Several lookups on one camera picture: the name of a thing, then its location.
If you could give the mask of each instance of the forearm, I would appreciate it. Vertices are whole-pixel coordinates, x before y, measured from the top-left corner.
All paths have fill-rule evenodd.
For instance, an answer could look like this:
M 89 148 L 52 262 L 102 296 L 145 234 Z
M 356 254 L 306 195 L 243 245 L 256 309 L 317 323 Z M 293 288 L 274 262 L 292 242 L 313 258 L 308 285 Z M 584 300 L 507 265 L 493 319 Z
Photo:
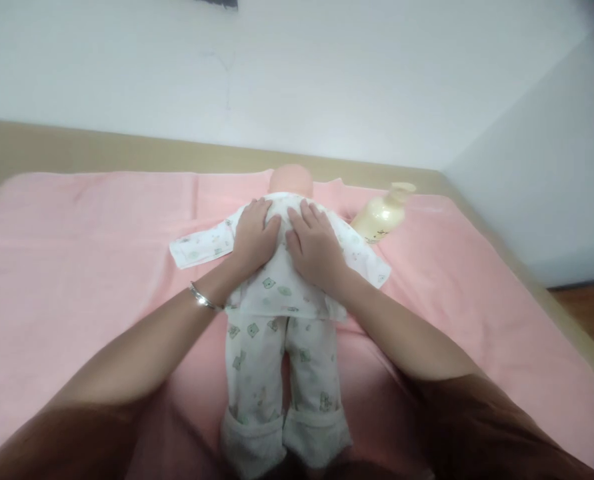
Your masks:
M 468 354 L 448 336 L 374 288 L 358 273 L 349 271 L 341 275 L 331 294 L 406 375 L 442 380 L 481 373 Z
M 195 282 L 206 298 L 223 305 L 246 278 L 230 256 Z M 129 403 L 154 392 L 180 364 L 215 316 L 188 289 L 118 336 L 58 392 L 51 404 Z

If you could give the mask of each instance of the white printed pajamas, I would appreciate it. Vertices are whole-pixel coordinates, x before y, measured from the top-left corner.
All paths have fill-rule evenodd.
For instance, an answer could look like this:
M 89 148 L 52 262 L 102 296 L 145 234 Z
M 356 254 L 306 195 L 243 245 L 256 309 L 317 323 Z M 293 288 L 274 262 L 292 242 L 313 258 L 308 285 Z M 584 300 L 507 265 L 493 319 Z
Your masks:
M 270 261 L 228 299 L 226 372 L 229 407 L 221 426 L 224 455 L 245 480 L 262 476 L 283 460 L 286 448 L 309 467 L 322 468 L 352 443 L 341 405 L 334 320 L 347 312 L 292 266 L 285 243 L 287 209 L 302 197 L 266 195 L 267 219 L 280 215 L 277 250 Z M 337 234 L 347 264 L 377 288 L 386 265 L 336 214 L 318 205 Z M 216 227 L 178 239 L 170 252 L 179 268 L 230 251 L 243 207 Z M 290 358 L 292 399 L 282 412 L 281 360 Z

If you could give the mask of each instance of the yellow bottle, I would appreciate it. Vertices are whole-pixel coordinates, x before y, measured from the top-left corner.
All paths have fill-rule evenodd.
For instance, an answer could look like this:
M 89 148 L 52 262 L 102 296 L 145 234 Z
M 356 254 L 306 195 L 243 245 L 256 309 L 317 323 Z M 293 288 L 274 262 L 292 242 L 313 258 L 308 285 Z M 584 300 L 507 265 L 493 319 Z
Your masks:
M 350 225 L 366 242 L 378 242 L 403 221 L 403 204 L 416 190 L 412 183 L 393 183 L 386 196 L 370 200 Z

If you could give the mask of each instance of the doll head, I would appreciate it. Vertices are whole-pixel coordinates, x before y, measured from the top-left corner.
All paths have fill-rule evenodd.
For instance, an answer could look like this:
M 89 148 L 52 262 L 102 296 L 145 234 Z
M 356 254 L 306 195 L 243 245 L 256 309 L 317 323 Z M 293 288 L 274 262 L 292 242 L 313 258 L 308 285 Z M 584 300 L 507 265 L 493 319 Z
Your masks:
M 312 175 L 306 168 L 289 164 L 272 172 L 268 193 L 289 192 L 312 198 L 313 187 Z

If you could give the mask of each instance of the bangle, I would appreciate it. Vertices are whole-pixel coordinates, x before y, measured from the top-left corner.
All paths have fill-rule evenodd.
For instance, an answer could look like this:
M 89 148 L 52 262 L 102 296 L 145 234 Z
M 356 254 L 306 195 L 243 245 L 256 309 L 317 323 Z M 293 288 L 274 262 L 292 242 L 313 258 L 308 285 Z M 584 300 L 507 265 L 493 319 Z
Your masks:
M 223 310 L 221 307 L 216 306 L 214 303 L 212 303 L 210 300 L 208 300 L 206 297 L 200 294 L 199 290 L 197 290 L 197 288 L 195 287 L 194 282 L 190 282 L 190 286 L 188 288 L 190 289 L 192 295 L 194 295 L 194 297 L 197 299 L 197 303 L 200 304 L 202 307 L 208 307 L 214 311 Z

